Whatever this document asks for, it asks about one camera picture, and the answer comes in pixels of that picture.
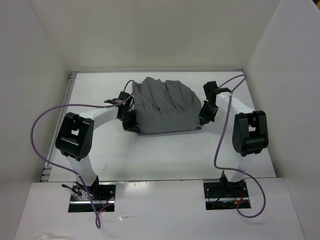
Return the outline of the grey pleated skirt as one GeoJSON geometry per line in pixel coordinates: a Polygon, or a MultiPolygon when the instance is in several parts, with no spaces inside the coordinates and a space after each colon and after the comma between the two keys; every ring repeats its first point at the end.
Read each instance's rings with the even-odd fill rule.
{"type": "Polygon", "coordinates": [[[134,111],[141,135],[196,131],[202,128],[202,104],[188,86],[178,80],[146,77],[134,82],[134,111]]]}

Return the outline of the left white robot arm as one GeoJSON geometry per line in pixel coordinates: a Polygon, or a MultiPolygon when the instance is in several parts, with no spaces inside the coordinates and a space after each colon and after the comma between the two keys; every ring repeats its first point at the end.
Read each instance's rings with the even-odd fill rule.
{"type": "Polygon", "coordinates": [[[76,172],[76,184],[88,200],[96,199],[101,191],[99,177],[89,158],[94,130],[109,121],[119,120],[125,131],[139,132],[136,113],[132,109],[132,94],[122,91],[118,98],[106,100],[104,103],[106,105],[102,108],[94,108],[88,112],[68,112],[55,140],[55,147],[76,172]]]}

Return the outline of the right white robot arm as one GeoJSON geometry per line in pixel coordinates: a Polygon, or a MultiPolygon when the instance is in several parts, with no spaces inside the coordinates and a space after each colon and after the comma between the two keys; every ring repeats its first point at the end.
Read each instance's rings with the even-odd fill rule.
{"type": "Polygon", "coordinates": [[[206,100],[199,114],[202,125],[213,122],[218,110],[226,112],[213,165],[222,170],[219,191],[223,196],[229,197],[242,187],[249,163],[255,155],[260,154],[269,144],[267,116],[264,111],[254,110],[233,97],[233,89],[218,87],[215,81],[207,82],[203,90],[206,100]],[[220,167],[217,160],[230,117],[233,119],[231,143],[238,156],[233,167],[220,167]]]}

